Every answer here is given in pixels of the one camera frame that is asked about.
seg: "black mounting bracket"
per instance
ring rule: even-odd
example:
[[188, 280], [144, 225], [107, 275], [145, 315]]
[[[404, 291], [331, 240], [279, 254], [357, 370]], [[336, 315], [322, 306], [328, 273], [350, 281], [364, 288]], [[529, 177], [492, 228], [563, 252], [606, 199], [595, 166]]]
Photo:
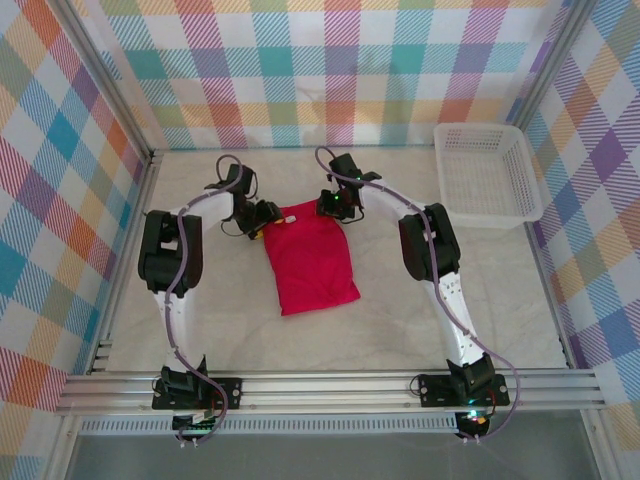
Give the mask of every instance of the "black mounting bracket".
[[[203, 375], [207, 374], [207, 363], [203, 357], [197, 368]], [[214, 378], [227, 394], [229, 410], [240, 408], [242, 398], [242, 379], [237, 377]], [[160, 378], [153, 386], [154, 396], [152, 410], [215, 410], [221, 409], [223, 399], [219, 392], [208, 382], [192, 372], [175, 372], [169, 367], [162, 367]]]
[[418, 393], [420, 406], [427, 407], [492, 407], [495, 396], [496, 406], [507, 406], [511, 403], [509, 392], [506, 390], [506, 381], [503, 375], [496, 374], [491, 382], [472, 396], [461, 400], [458, 393], [451, 385], [451, 375], [418, 375]]

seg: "vent grille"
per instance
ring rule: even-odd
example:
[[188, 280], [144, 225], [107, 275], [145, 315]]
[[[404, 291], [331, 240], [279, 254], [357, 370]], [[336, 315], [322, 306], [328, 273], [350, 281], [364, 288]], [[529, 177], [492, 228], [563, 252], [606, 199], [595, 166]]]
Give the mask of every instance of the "vent grille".
[[[251, 415], [228, 416], [220, 434], [372, 434], [452, 433], [453, 413], [389, 415]], [[131, 416], [85, 417], [80, 435], [166, 435], [171, 418]]]

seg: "wire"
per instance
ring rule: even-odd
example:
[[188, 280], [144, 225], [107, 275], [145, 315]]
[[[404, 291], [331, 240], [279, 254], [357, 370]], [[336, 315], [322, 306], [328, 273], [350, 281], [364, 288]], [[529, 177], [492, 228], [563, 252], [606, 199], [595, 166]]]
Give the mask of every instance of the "wire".
[[351, 220], [349, 222], [345, 222], [344, 220], [340, 220], [340, 223], [342, 225], [351, 225], [352, 223], [358, 223], [360, 220], [364, 219], [364, 210], [361, 208], [360, 209], [360, 218], [356, 218], [355, 220]]
[[[218, 428], [220, 428], [220, 425], [222, 424], [222, 422], [224, 421], [225, 416], [227, 415], [227, 410], [229, 409], [229, 397], [227, 396], [227, 392], [224, 391], [224, 388], [222, 388], [222, 386], [218, 382], [210, 379], [207, 375], [203, 375], [202, 373], [200, 373], [197, 369], [195, 369], [187, 361], [187, 359], [182, 355], [182, 353], [180, 353], [180, 349], [179, 349], [178, 345], [176, 345], [176, 341], [175, 341], [175, 338], [173, 336], [173, 329], [171, 328], [171, 310], [172, 310], [172, 306], [173, 306], [173, 304], [171, 302], [171, 294], [173, 293], [173, 291], [175, 290], [176, 286], [178, 285], [178, 283], [182, 279], [182, 275], [184, 274], [184, 272], [185, 272], [185, 270], [187, 268], [187, 259], [189, 257], [189, 247], [188, 247], [188, 244], [187, 244], [187, 233], [186, 233], [185, 228], [184, 228], [184, 218], [183, 218], [184, 215], [194, 205], [197, 205], [198, 203], [200, 203], [201, 201], [203, 201], [203, 200], [205, 200], [207, 198], [213, 197], [215, 195], [220, 195], [220, 194], [228, 191], [229, 189], [235, 187], [238, 183], [240, 183], [240, 180], [242, 179], [242, 162], [235, 155], [225, 154], [225, 155], [222, 155], [221, 157], [219, 157], [218, 160], [216, 161], [216, 172], [220, 171], [220, 162], [225, 158], [231, 158], [232, 160], [234, 160], [239, 165], [240, 174], [238, 175], [238, 178], [236, 178], [229, 185], [225, 185], [224, 187], [222, 187], [222, 188], [220, 188], [218, 190], [207, 190], [205, 193], [203, 193], [201, 195], [198, 195], [196, 198], [194, 198], [191, 201], [189, 201], [187, 203], [187, 205], [182, 207], [180, 209], [180, 211], [178, 212], [177, 223], [178, 223], [178, 233], [180, 235], [180, 242], [181, 242], [181, 246], [182, 246], [182, 259], [180, 261], [180, 267], [178, 268], [178, 272], [176, 273], [176, 276], [173, 279], [173, 281], [171, 282], [171, 284], [169, 285], [169, 288], [167, 288], [167, 291], [165, 292], [165, 296], [164, 296], [165, 327], [167, 329], [167, 337], [169, 339], [169, 346], [173, 349], [173, 352], [174, 352], [174, 355], [175, 355], [176, 359], [178, 359], [178, 361], [180, 363], [182, 363], [182, 365], [184, 365], [184, 367], [189, 372], [194, 374], [199, 379], [204, 380], [205, 382], [207, 382], [209, 385], [211, 385], [213, 388], [215, 388], [220, 393], [220, 395], [222, 396], [222, 410], [220, 411], [220, 415], [218, 415], [218, 417], [217, 417], [217, 419], [216, 419], [216, 421], [214, 423], [214, 426], [213, 426], [213, 428], [211, 429], [211, 431], [209, 433], [207, 433], [206, 435], [201, 437], [199, 439], [199, 441], [196, 441], [195, 439], [193, 440], [193, 444], [194, 444], [195, 447], [197, 447], [198, 444], [202, 445], [203, 443], [205, 443], [209, 439], [211, 439], [211, 437], [213, 436], [215, 431]], [[182, 436], [182, 432], [183, 431], [184, 431], [184, 429], [178, 430], [178, 440], [180, 441], [180, 443], [182, 445], [185, 444], [185, 439]]]
[[[320, 167], [325, 172], [327, 172], [332, 177], [334, 177], [334, 178], [336, 178], [338, 180], [342, 180], [343, 182], [350, 182], [350, 183], [355, 183], [355, 184], [360, 184], [360, 185], [366, 185], [366, 186], [375, 188], [377, 190], [380, 190], [382, 192], [386, 192], [389, 195], [391, 195], [393, 198], [395, 198], [396, 200], [399, 200], [404, 205], [406, 205], [407, 207], [411, 208], [416, 213], [418, 213], [418, 215], [420, 215], [420, 217], [422, 218], [422, 222], [424, 223], [424, 229], [425, 229], [425, 233], [426, 233], [425, 237], [427, 238], [427, 243], [429, 244], [429, 255], [430, 255], [430, 259], [431, 259], [431, 265], [438, 265], [437, 257], [436, 257], [436, 248], [435, 248], [435, 245], [433, 243], [433, 235], [432, 235], [432, 232], [431, 232], [431, 226], [429, 225], [429, 219], [427, 218], [425, 213], [422, 211], [422, 209], [420, 209], [417, 205], [415, 205], [411, 200], [408, 200], [407, 198], [405, 198], [400, 193], [398, 193], [398, 192], [396, 192], [394, 190], [391, 190], [390, 188], [387, 188], [386, 186], [382, 186], [380, 184], [377, 184], [377, 183], [374, 183], [374, 182], [369, 182], [369, 181], [366, 181], [366, 180], [358, 180], [358, 179], [355, 179], [355, 178], [345, 177], [343, 175], [339, 175], [339, 174], [333, 172], [327, 165], [322, 163], [322, 160], [320, 160], [320, 150], [325, 150], [333, 158], [336, 158], [336, 156], [327, 147], [323, 147], [323, 146], [316, 147], [316, 150], [315, 150], [316, 162], [318, 163], [318, 165], [320, 165]], [[485, 346], [478, 339], [478, 337], [476, 337], [475, 335], [472, 335], [471, 332], [469, 331], [469, 329], [466, 328], [464, 325], [462, 325], [462, 323], [460, 323], [460, 320], [458, 320], [456, 318], [456, 316], [449, 310], [449, 306], [447, 305], [447, 303], [442, 298], [442, 293], [440, 292], [440, 276], [438, 274], [438, 269], [437, 268], [433, 269], [433, 283], [436, 286], [436, 288], [434, 289], [436, 300], [438, 301], [438, 304], [442, 307], [443, 311], [445, 312], [445, 314], [447, 315], [449, 320], [451, 320], [451, 322], [458, 328], [458, 330], [460, 330], [465, 336], [468, 336], [471, 339], [471, 341], [473, 343], [475, 343], [482, 351], [486, 352], [491, 357], [493, 357], [496, 360], [499, 360], [500, 362], [505, 364], [509, 368], [509, 370], [511, 370], [511, 372], [513, 373], [514, 379], [516, 381], [516, 396], [515, 396], [515, 399], [513, 401], [513, 404], [511, 405], [511, 408], [509, 409], [509, 412], [507, 413], [506, 418], [498, 426], [498, 428], [496, 428], [493, 432], [490, 432], [490, 433], [488, 433], [487, 435], [485, 435], [483, 437], [483, 439], [489, 439], [489, 438], [495, 436], [499, 431], [501, 431], [509, 423], [509, 421], [513, 417], [513, 414], [516, 411], [516, 408], [518, 407], [518, 404], [520, 403], [520, 390], [521, 390], [521, 387], [520, 387], [520, 375], [518, 374], [518, 371], [516, 370], [516, 367], [514, 367], [513, 364], [509, 360], [504, 358], [502, 355], [499, 355], [498, 353], [494, 352], [489, 347]]]
[[224, 233], [225, 235], [227, 235], [227, 236], [229, 236], [229, 237], [233, 237], [233, 238], [237, 238], [237, 237], [244, 237], [244, 236], [245, 236], [245, 234], [244, 234], [244, 233], [233, 234], [233, 233], [229, 233], [229, 232], [227, 232], [227, 231], [224, 229], [224, 224], [225, 224], [225, 223], [229, 223], [229, 222], [230, 222], [230, 220], [220, 222], [220, 230], [222, 230], [222, 233]]
[[158, 392], [158, 390], [156, 390], [156, 385], [158, 383], [158, 380], [160, 380], [160, 378], [161, 378], [160, 375], [158, 375], [157, 377], [154, 377], [153, 380], [151, 380], [151, 390], [153, 390], [154, 394], [160, 393]]
[[416, 391], [413, 389], [413, 382], [415, 382], [416, 380], [418, 380], [420, 378], [420, 375], [422, 375], [421, 373], [419, 373], [418, 375], [416, 375], [415, 377], [413, 377], [411, 379], [411, 382], [409, 382], [409, 391], [415, 395], [416, 397], [420, 396], [420, 392]]
[[493, 409], [491, 410], [491, 413], [489, 414], [490, 417], [493, 417], [493, 414], [496, 413], [496, 394], [493, 393], [493, 390], [489, 389], [489, 396], [491, 397], [491, 403], [493, 405]]
[[[223, 157], [229, 158], [228, 155], [229, 154], [223, 155], [220, 158], [223, 158]], [[216, 161], [216, 175], [218, 176], [218, 182], [222, 183], [224, 181], [224, 179], [222, 178], [222, 174], [220, 173], [220, 158], [218, 158], [218, 160]], [[242, 168], [240, 169], [240, 174], [238, 175], [238, 177], [242, 177]], [[256, 187], [255, 187], [253, 193], [251, 194], [251, 196], [247, 197], [247, 200], [252, 200], [258, 194], [258, 174], [256, 174], [254, 172], [253, 178], [256, 179]]]

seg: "robotic arm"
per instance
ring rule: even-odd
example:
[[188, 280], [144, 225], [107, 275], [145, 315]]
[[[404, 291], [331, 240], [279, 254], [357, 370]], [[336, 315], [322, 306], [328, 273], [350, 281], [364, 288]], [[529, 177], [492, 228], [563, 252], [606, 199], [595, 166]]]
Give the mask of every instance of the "robotic arm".
[[[202, 277], [204, 267], [203, 235], [220, 222], [234, 220], [243, 234], [250, 239], [262, 235], [262, 229], [269, 222], [282, 219], [280, 209], [273, 202], [260, 200], [253, 202], [247, 197], [255, 173], [249, 167], [231, 165], [227, 178], [205, 187], [226, 188], [226, 191], [204, 198], [195, 203], [188, 215], [182, 218], [187, 246], [186, 269], [180, 281], [169, 296], [171, 304], [171, 332], [175, 344], [189, 365], [198, 365], [200, 374], [207, 375], [206, 358], [194, 348], [190, 329], [195, 320], [196, 287]], [[183, 260], [184, 249], [178, 231], [178, 212], [153, 210], [147, 214], [138, 274], [153, 293], [161, 318], [165, 318], [166, 292], [174, 281]], [[229, 409], [237, 409], [240, 402], [242, 379], [213, 379], [225, 390]], [[158, 410], [213, 410], [223, 406], [221, 398], [215, 396], [211, 386], [188, 371], [173, 350], [167, 351], [160, 378], [154, 384], [155, 398], [152, 408]]]
[[[443, 400], [443, 395], [451, 393], [452, 401], [465, 405], [485, 397], [489, 389], [492, 392], [494, 389], [504, 390], [500, 388], [504, 386], [504, 377], [495, 374], [491, 357], [471, 339], [471, 336], [476, 337], [477, 334], [460, 284], [460, 247], [445, 208], [438, 203], [424, 205], [406, 199], [409, 203], [422, 208], [429, 220], [437, 262], [434, 266], [431, 264], [428, 237], [422, 216], [386, 192], [388, 185], [380, 175], [375, 172], [363, 174], [349, 154], [334, 158], [329, 163], [329, 167], [333, 173], [343, 178], [364, 180], [378, 185], [379, 188], [363, 185], [361, 182], [336, 180], [332, 175], [328, 175], [333, 189], [321, 192], [317, 213], [344, 220], [354, 218], [357, 208], [361, 211], [375, 212], [397, 225], [405, 267], [415, 280], [422, 283], [436, 310], [446, 337], [447, 364], [451, 376], [448, 381], [433, 376], [431, 378], [422, 376], [420, 386], [425, 387], [426, 392], [429, 392], [421, 395], [423, 404], [434, 406], [435, 402], [437, 405], [438, 401]], [[438, 284], [434, 283], [434, 269], [437, 269]], [[466, 332], [450, 320], [441, 303], [437, 301], [436, 288], [440, 289], [439, 293], [445, 306], [455, 315]], [[508, 396], [506, 398], [502, 396], [497, 401], [500, 404], [505, 402], [508, 404]]]

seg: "enclosure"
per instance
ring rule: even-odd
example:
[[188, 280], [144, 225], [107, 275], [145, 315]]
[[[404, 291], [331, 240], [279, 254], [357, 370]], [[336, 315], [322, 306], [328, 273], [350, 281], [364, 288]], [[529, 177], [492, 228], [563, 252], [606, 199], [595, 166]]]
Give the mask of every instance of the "enclosure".
[[[316, 451], [342, 455], [330, 472], [348, 477], [366, 450], [381, 478], [638, 478], [637, 2], [1, 4], [1, 478], [179, 468], [173, 411], [151, 409], [170, 350], [138, 256], [146, 214], [217, 182], [220, 155], [255, 170], [257, 198], [279, 207], [330, 188], [317, 145], [430, 205], [434, 128], [452, 122], [519, 127], [542, 202], [538, 221], [510, 229], [453, 222], [478, 338], [521, 377], [509, 426], [454, 445], [455, 409], [411, 391], [447, 351], [396, 224], [365, 209], [341, 226], [361, 298], [291, 317], [264, 240], [216, 226], [189, 332], [241, 399], [212, 440], [222, 453], [188, 453], [193, 475], [293, 476]], [[516, 378], [496, 367], [513, 400]], [[242, 460], [282, 449], [297, 452], [290, 468]], [[150, 451], [166, 452], [164, 469]]]

